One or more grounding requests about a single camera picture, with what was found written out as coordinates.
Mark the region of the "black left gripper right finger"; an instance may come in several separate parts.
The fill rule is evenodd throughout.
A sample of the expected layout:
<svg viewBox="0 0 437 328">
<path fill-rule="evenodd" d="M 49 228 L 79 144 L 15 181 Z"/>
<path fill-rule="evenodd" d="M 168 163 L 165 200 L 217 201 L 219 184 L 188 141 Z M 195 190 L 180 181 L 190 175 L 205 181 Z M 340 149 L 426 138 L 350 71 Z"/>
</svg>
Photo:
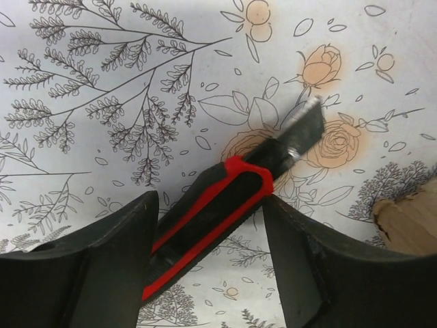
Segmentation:
<svg viewBox="0 0 437 328">
<path fill-rule="evenodd" d="M 287 327 L 435 327 L 436 257 L 342 234 L 278 197 L 264 223 Z"/>
</svg>

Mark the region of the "brown cardboard express box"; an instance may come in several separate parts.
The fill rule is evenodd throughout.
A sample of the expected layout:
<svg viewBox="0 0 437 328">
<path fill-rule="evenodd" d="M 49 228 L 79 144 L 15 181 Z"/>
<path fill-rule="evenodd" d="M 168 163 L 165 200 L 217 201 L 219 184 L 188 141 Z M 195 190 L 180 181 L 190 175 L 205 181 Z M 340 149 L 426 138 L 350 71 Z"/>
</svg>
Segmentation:
<svg viewBox="0 0 437 328">
<path fill-rule="evenodd" d="M 373 220 L 387 249 L 402 254 L 436 254 L 436 179 L 396 201 L 373 207 Z"/>
</svg>

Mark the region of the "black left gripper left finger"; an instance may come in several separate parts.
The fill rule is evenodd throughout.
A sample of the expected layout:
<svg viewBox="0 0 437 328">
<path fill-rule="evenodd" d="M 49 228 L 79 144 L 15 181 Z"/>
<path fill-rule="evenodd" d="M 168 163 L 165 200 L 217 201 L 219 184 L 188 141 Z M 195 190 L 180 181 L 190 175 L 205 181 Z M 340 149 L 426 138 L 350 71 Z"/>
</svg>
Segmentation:
<svg viewBox="0 0 437 328">
<path fill-rule="evenodd" d="M 158 219 L 148 191 L 29 252 L 1 255 L 2 327 L 135 327 Z"/>
</svg>

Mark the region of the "red black utility knife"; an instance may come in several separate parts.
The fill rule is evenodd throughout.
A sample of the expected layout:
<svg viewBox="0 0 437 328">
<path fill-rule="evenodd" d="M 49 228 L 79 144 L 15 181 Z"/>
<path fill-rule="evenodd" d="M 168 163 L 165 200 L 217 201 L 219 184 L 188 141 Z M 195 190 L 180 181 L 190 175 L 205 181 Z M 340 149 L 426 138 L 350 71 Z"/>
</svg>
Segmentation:
<svg viewBox="0 0 437 328">
<path fill-rule="evenodd" d="M 314 96 L 250 152 L 201 172 L 158 221 L 143 302 L 159 297 L 250 217 L 323 132 L 322 99 Z"/>
</svg>

